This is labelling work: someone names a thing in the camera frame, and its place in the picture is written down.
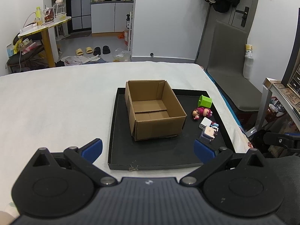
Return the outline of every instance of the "white wall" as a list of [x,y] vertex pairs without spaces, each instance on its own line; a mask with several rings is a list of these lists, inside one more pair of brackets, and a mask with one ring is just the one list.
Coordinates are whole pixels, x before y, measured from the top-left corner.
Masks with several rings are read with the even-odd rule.
[[0,30],[0,76],[3,76],[8,74],[8,69],[5,69],[8,60],[6,46],[12,43],[14,37],[19,32],[19,16],[14,12],[17,8],[18,0],[0,0],[0,3],[3,5],[1,8],[2,17],[0,19],[0,28],[2,28]]
[[204,0],[136,0],[133,57],[194,60],[207,14]]
[[253,45],[250,82],[263,90],[266,77],[281,80],[292,52],[300,0],[259,0],[248,44]]

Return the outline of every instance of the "door handle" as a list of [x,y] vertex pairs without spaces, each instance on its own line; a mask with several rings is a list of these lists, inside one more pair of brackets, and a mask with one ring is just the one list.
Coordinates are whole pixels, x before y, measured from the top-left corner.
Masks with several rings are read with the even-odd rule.
[[245,7],[245,11],[236,10],[237,13],[243,14],[243,16],[242,16],[242,23],[241,23],[242,27],[245,27],[245,25],[246,25],[246,21],[247,21],[249,9],[250,9],[249,7]]

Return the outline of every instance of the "cardboard box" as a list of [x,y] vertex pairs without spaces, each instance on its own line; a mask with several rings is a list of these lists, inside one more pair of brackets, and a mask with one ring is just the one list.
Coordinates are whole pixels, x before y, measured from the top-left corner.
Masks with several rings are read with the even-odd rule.
[[165,80],[126,82],[125,102],[135,141],[172,137],[183,129],[187,115]]

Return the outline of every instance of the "toy figure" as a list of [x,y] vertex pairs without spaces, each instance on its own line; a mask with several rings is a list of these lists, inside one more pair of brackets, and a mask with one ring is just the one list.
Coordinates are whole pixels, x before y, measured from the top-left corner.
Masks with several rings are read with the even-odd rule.
[[216,126],[212,126],[211,128],[213,128],[215,130],[214,135],[218,134],[219,128]]
[[204,117],[210,118],[212,116],[212,111],[209,108],[198,107],[198,113]]
[[199,113],[197,109],[193,110],[192,115],[194,117],[194,120],[199,120]]
[[212,122],[210,126],[211,127],[219,127],[219,125],[217,123],[215,123],[215,122]]

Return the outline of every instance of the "plastic bag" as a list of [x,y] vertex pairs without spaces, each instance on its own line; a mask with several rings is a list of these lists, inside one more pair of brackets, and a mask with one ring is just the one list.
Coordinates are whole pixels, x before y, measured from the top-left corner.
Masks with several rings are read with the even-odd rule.
[[124,31],[123,32],[121,32],[119,35],[118,35],[118,39],[124,39],[125,37],[124,37]]
[[114,62],[130,62],[130,52],[125,51],[122,48],[116,49],[112,57],[114,59]]
[[68,56],[61,59],[64,62],[65,66],[74,66],[81,65],[87,62],[97,61],[99,59],[98,56],[94,56],[91,58],[83,57],[83,56]]

